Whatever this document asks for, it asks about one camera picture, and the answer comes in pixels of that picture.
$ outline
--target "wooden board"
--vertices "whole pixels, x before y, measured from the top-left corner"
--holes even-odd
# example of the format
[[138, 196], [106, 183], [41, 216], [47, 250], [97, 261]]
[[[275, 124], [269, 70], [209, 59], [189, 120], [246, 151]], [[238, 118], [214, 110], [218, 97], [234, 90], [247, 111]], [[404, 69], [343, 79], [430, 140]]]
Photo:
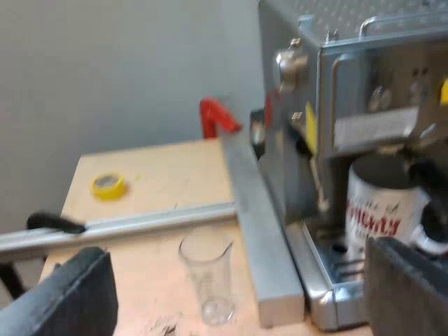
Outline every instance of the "wooden board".
[[[120, 172], [129, 193], [117, 202], [100, 202], [88, 191], [90, 181], [104, 172]], [[86, 155], [79, 161], [63, 214], [77, 220], [107, 218], [232, 200], [227, 168], [219, 140], [181, 143], [154, 148]], [[234, 240], [230, 267], [236, 312], [222, 326], [210, 327], [200, 319], [193, 287], [178, 248], [190, 231], [183, 228], [139, 237], [99, 241], [111, 253], [119, 301], [116, 336], [203, 335], [318, 335], [309, 322], [263, 330], [258, 315], [244, 246], [236, 222], [219, 226]], [[55, 263], [63, 263], [79, 248], [49, 255], [42, 277]], [[338, 335], [371, 335], [367, 327]]]

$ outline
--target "stainless steel machine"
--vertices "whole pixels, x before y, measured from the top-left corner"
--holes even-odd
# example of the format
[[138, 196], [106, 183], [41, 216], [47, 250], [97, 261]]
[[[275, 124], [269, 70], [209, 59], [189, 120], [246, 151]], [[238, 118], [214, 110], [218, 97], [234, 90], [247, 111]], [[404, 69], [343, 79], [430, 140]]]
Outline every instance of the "stainless steel machine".
[[260, 165], [312, 320], [365, 323], [364, 252], [343, 230], [349, 166], [405, 144], [446, 156], [448, 2], [260, 0], [259, 16]]

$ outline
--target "drip tray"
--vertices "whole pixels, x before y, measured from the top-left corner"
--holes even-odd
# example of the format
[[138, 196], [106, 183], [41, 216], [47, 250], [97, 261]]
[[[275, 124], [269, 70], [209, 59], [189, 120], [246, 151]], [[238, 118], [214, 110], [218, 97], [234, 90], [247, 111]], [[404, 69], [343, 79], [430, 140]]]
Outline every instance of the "drip tray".
[[364, 249], [349, 244], [344, 231], [306, 225], [308, 244], [331, 284], [358, 282], [364, 275]]
[[284, 230], [313, 323], [328, 331], [366, 323], [364, 251], [348, 244], [343, 230], [318, 218], [291, 223]]

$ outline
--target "clear glass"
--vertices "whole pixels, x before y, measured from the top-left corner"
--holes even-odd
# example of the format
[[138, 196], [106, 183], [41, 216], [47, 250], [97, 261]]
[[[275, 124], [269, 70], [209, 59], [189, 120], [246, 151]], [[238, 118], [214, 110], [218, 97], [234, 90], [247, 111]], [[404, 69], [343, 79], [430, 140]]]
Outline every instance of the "clear glass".
[[216, 228], [199, 227], [179, 246], [179, 255], [195, 287], [202, 320], [209, 325], [226, 323], [235, 309], [230, 290], [232, 244]]

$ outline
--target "white mug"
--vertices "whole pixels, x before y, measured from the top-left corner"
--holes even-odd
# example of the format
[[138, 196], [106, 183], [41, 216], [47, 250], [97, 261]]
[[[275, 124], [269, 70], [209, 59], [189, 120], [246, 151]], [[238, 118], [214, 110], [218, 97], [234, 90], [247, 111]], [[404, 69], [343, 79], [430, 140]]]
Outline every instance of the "white mug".
[[393, 155], [359, 157], [349, 170], [345, 230], [348, 240], [365, 247], [368, 237], [393, 237], [427, 253], [448, 252], [448, 243], [428, 237], [421, 215], [427, 194], [413, 185], [404, 160]]

